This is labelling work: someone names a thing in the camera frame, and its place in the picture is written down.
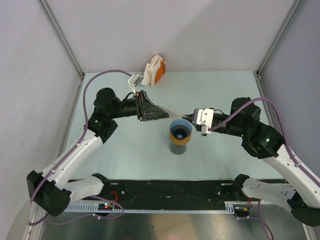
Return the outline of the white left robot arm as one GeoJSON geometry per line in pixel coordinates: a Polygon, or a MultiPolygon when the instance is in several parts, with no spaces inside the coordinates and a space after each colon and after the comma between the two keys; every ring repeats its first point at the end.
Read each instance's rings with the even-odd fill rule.
{"type": "Polygon", "coordinates": [[[136,116],[141,122],[147,122],[170,116],[143,90],[134,93],[132,98],[120,100],[111,88],[102,88],[93,105],[93,113],[73,146],[42,172],[33,170],[26,177],[31,201],[52,217],[60,215],[77,200],[93,196],[104,200],[110,196],[110,180],[100,173],[82,180],[70,181],[70,178],[87,157],[112,136],[118,127],[115,119],[136,116]]]}

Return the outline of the white paper coffee filters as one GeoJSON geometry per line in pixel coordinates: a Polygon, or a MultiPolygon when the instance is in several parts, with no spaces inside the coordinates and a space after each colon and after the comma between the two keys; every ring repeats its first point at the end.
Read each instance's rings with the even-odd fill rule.
{"type": "Polygon", "coordinates": [[[154,74],[153,67],[154,67],[156,61],[159,58],[163,58],[163,57],[161,57],[160,55],[157,54],[151,59],[150,63],[146,64],[146,67],[145,67],[145,70],[144,70],[144,73],[143,73],[143,80],[141,82],[141,84],[143,86],[147,86],[147,85],[150,85],[151,87],[154,86],[153,85],[153,79],[154,79],[154,77],[153,77],[153,74],[154,74]]]}

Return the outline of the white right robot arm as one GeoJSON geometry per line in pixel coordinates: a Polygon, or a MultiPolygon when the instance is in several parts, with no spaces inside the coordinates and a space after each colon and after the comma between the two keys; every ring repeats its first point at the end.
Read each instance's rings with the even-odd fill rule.
{"type": "Polygon", "coordinates": [[[320,225],[320,179],[292,151],[285,132],[278,132],[260,121],[261,109],[256,101],[267,98],[239,97],[232,101],[230,114],[216,113],[214,108],[196,108],[182,118],[203,136],[220,133],[240,137],[241,146],[252,157],[275,169],[289,187],[265,183],[239,174],[232,182],[231,194],[238,201],[245,197],[263,200],[289,211],[301,223],[320,225]]]}

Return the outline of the blue glass dripper cone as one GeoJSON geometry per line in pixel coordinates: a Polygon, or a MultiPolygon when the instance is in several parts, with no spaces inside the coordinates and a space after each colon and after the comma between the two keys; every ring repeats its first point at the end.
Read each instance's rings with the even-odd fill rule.
{"type": "Polygon", "coordinates": [[[174,120],[169,127],[170,133],[177,140],[184,140],[192,133],[192,125],[184,119],[174,120]]]}

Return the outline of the single white paper filter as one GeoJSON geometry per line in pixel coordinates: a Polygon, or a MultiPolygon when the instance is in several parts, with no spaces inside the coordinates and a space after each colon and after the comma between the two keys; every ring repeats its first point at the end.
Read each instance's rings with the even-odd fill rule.
{"type": "Polygon", "coordinates": [[[164,107],[164,106],[161,106],[160,107],[163,111],[165,111],[170,118],[182,118],[182,117],[185,117],[186,115],[185,114],[182,114],[174,109],[171,109],[171,108],[167,108],[167,107],[164,107]]]}

